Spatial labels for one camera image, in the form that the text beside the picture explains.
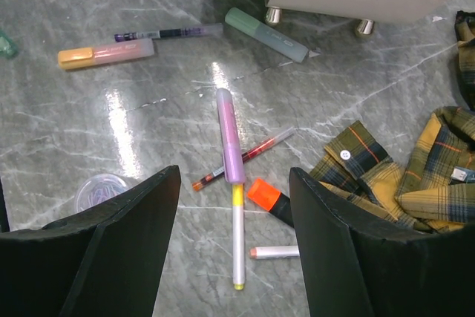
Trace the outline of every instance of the plastic lid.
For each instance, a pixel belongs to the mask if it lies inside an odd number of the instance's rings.
[[[255,31],[261,22],[252,16],[244,13],[242,10],[233,7],[227,14],[224,20],[227,24],[242,31],[246,35],[254,37]]]
[[[76,213],[85,211],[129,190],[129,185],[114,174],[98,174],[86,180],[76,193]]]
[[[281,192],[278,189],[270,186],[261,178],[256,179],[251,189],[247,192],[247,197],[266,211],[272,209],[280,195]]]

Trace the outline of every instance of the highlighter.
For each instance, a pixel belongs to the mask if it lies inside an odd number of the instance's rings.
[[[309,52],[309,49],[302,44],[279,33],[236,7],[233,7],[227,13],[225,22],[295,62],[302,62]]]
[[[290,210],[290,198],[270,186],[266,181],[258,178],[247,192],[247,197],[274,217],[292,228],[294,227],[292,211]]]
[[[246,280],[244,260],[244,181],[246,181],[246,176],[231,93],[224,88],[218,89],[216,102],[223,140],[224,177],[226,181],[232,183],[232,282],[236,290],[242,290]]]
[[[224,177],[229,183],[244,184],[246,176],[231,93],[227,89],[219,88],[216,91],[216,102],[223,140]]]
[[[63,70],[104,65],[106,63],[139,59],[155,53],[151,39],[134,40],[95,48],[75,48],[58,53],[58,65]]]

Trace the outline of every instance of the teal highlighter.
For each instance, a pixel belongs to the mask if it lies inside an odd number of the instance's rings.
[[[292,61],[302,62],[309,52],[309,49],[302,44],[279,33],[236,7],[233,7],[227,13],[225,22],[289,57]]]

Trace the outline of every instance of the pen tip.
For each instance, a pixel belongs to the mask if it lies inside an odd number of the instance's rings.
[[[200,191],[202,188],[203,188],[203,185],[201,184],[201,182],[195,182],[195,183],[193,183],[193,189],[194,189],[196,192]]]

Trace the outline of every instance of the shirt cuff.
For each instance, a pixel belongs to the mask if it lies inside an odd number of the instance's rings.
[[[310,176],[317,181],[329,183],[335,187],[343,189],[346,192],[360,193],[362,190],[351,175],[337,163],[333,157],[325,154],[317,166],[310,172]]]
[[[360,121],[342,131],[325,150],[354,180],[389,157]]]

